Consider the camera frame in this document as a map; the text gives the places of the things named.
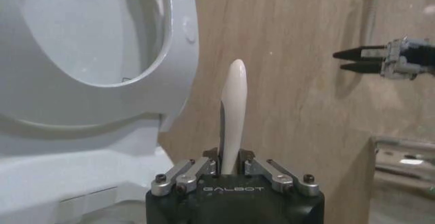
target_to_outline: metal bracket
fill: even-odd
[[[176,190],[179,193],[188,193],[196,189],[196,182],[201,175],[216,174],[216,162],[200,157],[189,170],[176,177]]]
[[[294,173],[291,173],[274,160],[270,160],[268,162],[280,172],[286,173],[287,175],[290,175],[292,177],[295,187],[296,187],[298,191],[304,196],[314,197],[314,196],[318,196],[320,194],[319,185],[314,182],[314,177],[312,177],[312,181],[307,181],[307,180],[304,180],[304,177],[298,176]]]
[[[292,187],[294,181],[290,175],[283,174],[266,160],[252,159],[244,162],[246,175],[263,175],[272,184],[272,189],[286,192]]]
[[[189,160],[181,160],[163,175],[161,179],[152,181],[151,183],[151,193],[155,196],[165,196],[169,194],[172,186],[175,184],[176,177],[183,174],[192,166]]]

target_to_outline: toilet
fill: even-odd
[[[195,0],[0,0],[1,224],[144,201],[197,38]]]

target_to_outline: floor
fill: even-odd
[[[435,141],[435,86],[339,70],[332,53],[404,36],[435,40],[435,0],[196,0],[200,62],[191,97],[160,144],[173,161],[219,143],[220,91],[246,62],[243,148],[312,173],[326,223],[367,223],[371,135]]]

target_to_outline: white plastic handle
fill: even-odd
[[[221,94],[224,109],[224,142],[221,144],[223,148],[220,148],[223,156],[221,174],[235,173],[243,134],[246,97],[247,82],[244,63],[242,60],[235,60],[230,66]]]

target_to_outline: toilet base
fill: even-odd
[[[159,116],[51,133],[1,123],[0,223],[73,223],[119,202],[143,202],[155,174],[172,167]],[[27,133],[15,135],[16,127]]]

